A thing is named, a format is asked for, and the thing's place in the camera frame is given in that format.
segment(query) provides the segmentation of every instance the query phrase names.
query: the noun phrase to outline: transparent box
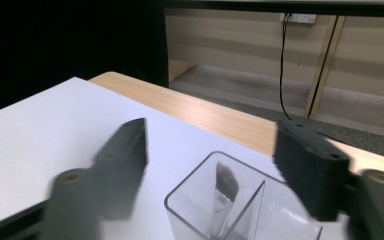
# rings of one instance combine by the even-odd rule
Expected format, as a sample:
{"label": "transparent box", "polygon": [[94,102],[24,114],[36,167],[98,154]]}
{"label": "transparent box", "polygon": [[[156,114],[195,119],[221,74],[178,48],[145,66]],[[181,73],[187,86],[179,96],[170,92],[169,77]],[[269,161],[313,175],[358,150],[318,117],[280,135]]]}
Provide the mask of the transparent box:
{"label": "transparent box", "polygon": [[[228,167],[238,183],[235,200],[222,205],[223,211],[216,200],[218,164]],[[284,183],[222,152],[211,153],[164,204],[176,240],[319,239],[322,232]],[[227,208],[227,214],[219,214]],[[214,226],[220,224],[222,234],[216,236]]]}

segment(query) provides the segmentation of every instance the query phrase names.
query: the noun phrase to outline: dark background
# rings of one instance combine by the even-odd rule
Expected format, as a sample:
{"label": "dark background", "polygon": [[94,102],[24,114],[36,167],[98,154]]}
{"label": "dark background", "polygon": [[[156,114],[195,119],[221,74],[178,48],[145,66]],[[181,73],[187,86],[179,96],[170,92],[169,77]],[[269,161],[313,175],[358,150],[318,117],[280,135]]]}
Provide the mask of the dark background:
{"label": "dark background", "polygon": [[107,71],[168,86],[159,1],[0,1],[0,108]]}

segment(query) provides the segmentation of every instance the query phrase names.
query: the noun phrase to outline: wooden wall panel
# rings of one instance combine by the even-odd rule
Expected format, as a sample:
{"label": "wooden wall panel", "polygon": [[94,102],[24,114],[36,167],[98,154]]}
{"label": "wooden wall panel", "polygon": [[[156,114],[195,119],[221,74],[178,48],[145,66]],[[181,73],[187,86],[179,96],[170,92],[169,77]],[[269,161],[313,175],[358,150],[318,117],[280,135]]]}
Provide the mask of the wooden wall panel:
{"label": "wooden wall panel", "polygon": [[[278,77],[282,23],[278,13],[166,9],[169,58]],[[284,78],[311,84],[329,16],[290,23]]]}
{"label": "wooden wall panel", "polygon": [[326,86],[384,96],[384,18],[346,17]]}

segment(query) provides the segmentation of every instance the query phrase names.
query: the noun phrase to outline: white table surface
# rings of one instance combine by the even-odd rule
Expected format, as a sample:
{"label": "white table surface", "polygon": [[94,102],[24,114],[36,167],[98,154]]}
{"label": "white table surface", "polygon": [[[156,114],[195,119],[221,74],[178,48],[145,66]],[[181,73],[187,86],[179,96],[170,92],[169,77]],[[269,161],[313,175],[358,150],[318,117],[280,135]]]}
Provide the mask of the white table surface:
{"label": "white table surface", "polygon": [[[142,117],[149,163],[136,207],[130,221],[102,224],[104,239],[173,239],[164,198],[213,151],[279,177],[269,156],[72,78],[0,110],[0,220],[45,200],[57,174],[90,167],[120,125]],[[343,239],[328,225],[323,239]]]}

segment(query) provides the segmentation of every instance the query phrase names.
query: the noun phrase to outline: wooden table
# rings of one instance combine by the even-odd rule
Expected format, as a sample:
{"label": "wooden table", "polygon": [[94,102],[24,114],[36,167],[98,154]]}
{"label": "wooden table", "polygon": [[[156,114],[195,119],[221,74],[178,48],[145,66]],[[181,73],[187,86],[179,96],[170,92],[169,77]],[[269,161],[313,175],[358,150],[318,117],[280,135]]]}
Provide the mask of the wooden table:
{"label": "wooden table", "polygon": [[[104,73],[89,81],[243,146],[273,154],[275,122],[115,72]],[[384,156],[331,142],[351,157],[351,171],[358,173],[367,168],[384,171]]]}

